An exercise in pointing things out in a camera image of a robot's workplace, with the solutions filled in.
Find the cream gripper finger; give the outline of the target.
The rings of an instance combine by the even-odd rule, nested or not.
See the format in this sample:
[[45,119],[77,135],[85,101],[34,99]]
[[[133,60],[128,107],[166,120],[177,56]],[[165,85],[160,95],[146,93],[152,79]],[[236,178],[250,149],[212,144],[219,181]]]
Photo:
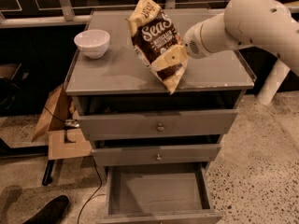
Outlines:
[[186,49],[181,45],[172,46],[162,53],[154,62],[151,63],[150,69],[153,72],[162,72],[165,69],[179,66],[183,71],[186,70],[188,54]]

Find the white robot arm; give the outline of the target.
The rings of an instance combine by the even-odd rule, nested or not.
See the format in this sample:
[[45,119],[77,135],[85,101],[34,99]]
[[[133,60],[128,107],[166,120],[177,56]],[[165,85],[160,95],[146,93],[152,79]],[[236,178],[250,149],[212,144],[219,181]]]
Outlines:
[[192,26],[185,53],[202,59],[224,50],[257,47],[299,75],[299,22],[276,0],[231,0],[224,11]]

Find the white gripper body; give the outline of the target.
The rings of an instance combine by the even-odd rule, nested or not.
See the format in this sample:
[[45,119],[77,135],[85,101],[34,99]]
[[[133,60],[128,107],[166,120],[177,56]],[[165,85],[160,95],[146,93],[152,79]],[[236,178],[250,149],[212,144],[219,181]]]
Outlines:
[[201,39],[202,26],[202,22],[195,24],[183,37],[187,53],[194,59],[202,59],[207,56],[207,51]]

